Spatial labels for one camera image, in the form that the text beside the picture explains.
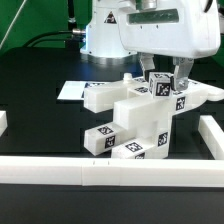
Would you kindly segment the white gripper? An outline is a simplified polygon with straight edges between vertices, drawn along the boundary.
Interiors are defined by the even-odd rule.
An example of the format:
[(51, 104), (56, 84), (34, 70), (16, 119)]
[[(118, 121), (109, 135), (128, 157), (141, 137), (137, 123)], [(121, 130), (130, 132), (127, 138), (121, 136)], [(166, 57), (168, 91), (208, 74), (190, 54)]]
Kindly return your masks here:
[(220, 47), (216, 0), (157, 0), (154, 9), (142, 11), (135, 0), (121, 0), (117, 12), (122, 45), (142, 52), (140, 66), (146, 81), (155, 69), (153, 54), (174, 57), (174, 91), (188, 88), (193, 59), (212, 56)]

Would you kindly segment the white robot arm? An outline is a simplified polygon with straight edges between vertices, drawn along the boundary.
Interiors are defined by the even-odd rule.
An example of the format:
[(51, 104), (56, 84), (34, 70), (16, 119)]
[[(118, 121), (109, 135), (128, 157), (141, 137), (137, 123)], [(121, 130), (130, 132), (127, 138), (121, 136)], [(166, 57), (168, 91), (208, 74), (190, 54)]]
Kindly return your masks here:
[(216, 0), (92, 0), (81, 54), (112, 64), (139, 55), (144, 73), (155, 55), (170, 56), (173, 88), (185, 90), (194, 61), (215, 55), (220, 42)]

